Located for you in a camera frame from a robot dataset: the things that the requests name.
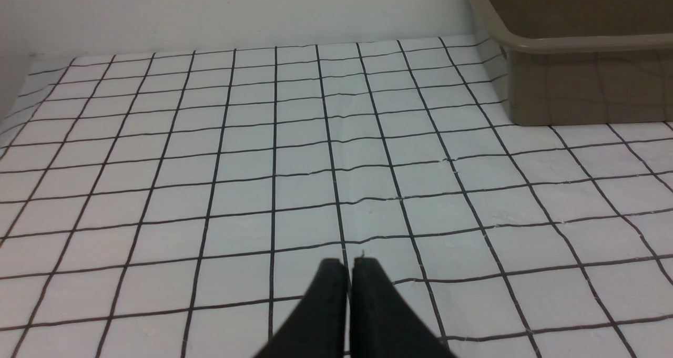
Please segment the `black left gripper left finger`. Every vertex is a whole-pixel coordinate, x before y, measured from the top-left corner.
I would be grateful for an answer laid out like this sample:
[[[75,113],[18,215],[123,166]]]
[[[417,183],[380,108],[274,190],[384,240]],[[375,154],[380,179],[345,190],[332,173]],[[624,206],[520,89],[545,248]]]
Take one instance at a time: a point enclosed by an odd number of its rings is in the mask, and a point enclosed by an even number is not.
[[[347,285],[346,267],[322,260],[301,301],[256,356],[342,357]]]

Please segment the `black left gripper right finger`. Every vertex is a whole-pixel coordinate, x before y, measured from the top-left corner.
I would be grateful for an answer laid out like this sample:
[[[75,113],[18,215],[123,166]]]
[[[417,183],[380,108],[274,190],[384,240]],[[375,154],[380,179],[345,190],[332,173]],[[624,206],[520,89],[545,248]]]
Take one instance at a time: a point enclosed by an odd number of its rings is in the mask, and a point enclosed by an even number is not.
[[[375,258],[352,270],[352,357],[454,357],[394,288]]]

